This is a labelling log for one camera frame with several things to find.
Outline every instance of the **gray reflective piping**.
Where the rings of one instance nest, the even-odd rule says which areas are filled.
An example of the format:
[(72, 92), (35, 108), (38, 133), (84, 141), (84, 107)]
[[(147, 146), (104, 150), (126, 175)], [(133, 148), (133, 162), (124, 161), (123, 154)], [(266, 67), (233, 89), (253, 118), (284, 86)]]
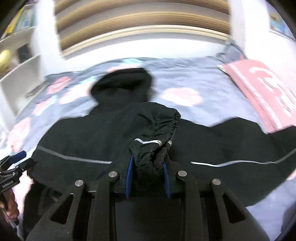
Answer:
[(111, 161), (101, 161), (101, 160), (92, 160), (92, 159), (84, 159), (84, 158), (79, 158), (79, 157), (73, 157), (73, 156), (65, 156), (63, 154), (57, 153), (55, 151), (52, 151), (50, 149), (47, 149), (42, 146), (37, 146), (36, 149), (44, 151), (48, 154), (63, 158), (65, 160), (72, 160), (72, 161), (83, 161), (83, 162), (89, 162), (89, 163), (97, 163), (97, 164), (111, 164)]
[(257, 162), (257, 161), (228, 161), (225, 163), (221, 163), (218, 165), (212, 165), (212, 164), (208, 164), (208, 163), (201, 163), (201, 162), (193, 162), (191, 161), (192, 164), (196, 164), (196, 165), (204, 165), (204, 166), (209, 166), (209, 167), (225, 167), (225, 166), (229, 166), (232, 164), (236, 164), (236, 163), (255, 163), (255, 164), (261, 164), (261, 165), (268, 165), (268, 164), (278, 164), (284, 160), (286, 160), (288, 157), (290, 157), (291, 155), (293, 155), (296, 152), (296, 148), (292, 151), (290, 151), (287, 155), (285, 155), (284, 157), (282, 157), (281, 159), (277, 160), (277, 161), (267, 161), (267, 162)]
[(141, 139), (137, 138), (137, 139), (135, 139), (135, 141), (141, 142), (142, 144), (157, 143), (159, 146), (163, 145), (160, 140), (142, 141)]

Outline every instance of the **pink flower pattern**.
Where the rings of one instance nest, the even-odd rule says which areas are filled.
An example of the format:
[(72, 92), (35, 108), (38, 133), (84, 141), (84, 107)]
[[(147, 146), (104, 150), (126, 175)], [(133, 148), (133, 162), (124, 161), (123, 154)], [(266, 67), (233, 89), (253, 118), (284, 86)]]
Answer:
[(93, 81), (85, 81), (82, 84), (74, 86), (59, 100), (60, 104), (70, 103), (80, 97), (90, 95), (90, 89), (93, 86)]
[(31, 126), (31, 118), (27, 117), (17, 123), (13, 129), (9, 132), (7, 138), (7, 144), (11, 147), (14, 153), (21, 151), (23, 142), (26, 136), (29, 134)]
[(287, 181), (293, 180), (296, 178), (296, 169), (288, 176)]
[(54, 102), (54, 97), (50, 97), (50, 98), (48, 98), (47, 100), (40, 102), (39, 104), (37, 104), (37, 105), (35, 106), (35, 109), (34, 109), (34, 111), (33, 111), (33, 114), (34, 114), (35, 116), (39, 116), (39, 115), (41, 115), (42, 112), (43, 112), (48, 106), (50, 106), (50, 105), (53, 104), (53, 102)]
[(202, 103), (202, 97), (197, 91), (188, 87), (166, 89), (161, 98), (182, 106), (192, 107)]
[(57, 79), (52, 85), (47, 88), (47, 94), (55, 94), (63, 89), (67, 83), (71, 80), (69, 76), (61, 77)]

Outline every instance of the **bed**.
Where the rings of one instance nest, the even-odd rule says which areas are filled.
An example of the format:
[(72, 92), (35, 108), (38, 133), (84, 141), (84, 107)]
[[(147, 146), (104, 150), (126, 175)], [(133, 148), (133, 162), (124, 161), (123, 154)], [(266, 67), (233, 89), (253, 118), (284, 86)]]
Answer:
[[(87, 115), (97, 105), (89, 95), (93, 84), (103, 75), (121, 68), (143, 67), (153, 77), (151, 101), (177, 109), (182, 118), (205, 126), (240, 117), (265, 126), (259, 115), (217, 66), (245, 58), (230, 41), (223, 53), (205, 58), (127, 58), (95, 65), (80, 72), (64, 72), (46, 77), (45, 89), (17, 117), (16, 125), (0, 146), (1, 157), (25, 150), (32, 155), (41, 137), (59, 119)], [(14, 189), (22, 210), (23, 176)], [(250, 213), (274, 241), (289, 223), (295, 211), (296, 179), (290, 177), (259, 203), (248, 207)]]

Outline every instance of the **white bookshelf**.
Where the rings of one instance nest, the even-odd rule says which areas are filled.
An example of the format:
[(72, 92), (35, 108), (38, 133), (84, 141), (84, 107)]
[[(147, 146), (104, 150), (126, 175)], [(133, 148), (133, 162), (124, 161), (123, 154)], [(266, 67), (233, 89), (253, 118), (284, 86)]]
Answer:
[(36, 27), (30, 27), (24, 29), (0, 40), (0, 50), (8, 49), (14, 52), (16, 49), (29, 43), (35, 28)]
[[(30, 46), (32, 35), (36, 27), (30, 27), (0, 41), (0, 52), (7, 49), (12, 56), (17, 55), (17, 49), (25, 44)], [(38, 94), (26, 98), (27, 93), (43, 82), (40, 73), (40, 55), (18, 64), (0, 78), (0, 125), (5, 132), (9, 132), (15, 124), (16, 117)]]

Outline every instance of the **pillow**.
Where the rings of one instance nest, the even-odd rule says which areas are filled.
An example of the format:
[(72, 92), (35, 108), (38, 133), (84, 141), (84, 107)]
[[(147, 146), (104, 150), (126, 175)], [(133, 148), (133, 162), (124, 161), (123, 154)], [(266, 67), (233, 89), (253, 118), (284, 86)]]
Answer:
[(296, 126), (296, 98), (265, 64), (241, 60), (223, 68), (252, 103), (268, 132)]

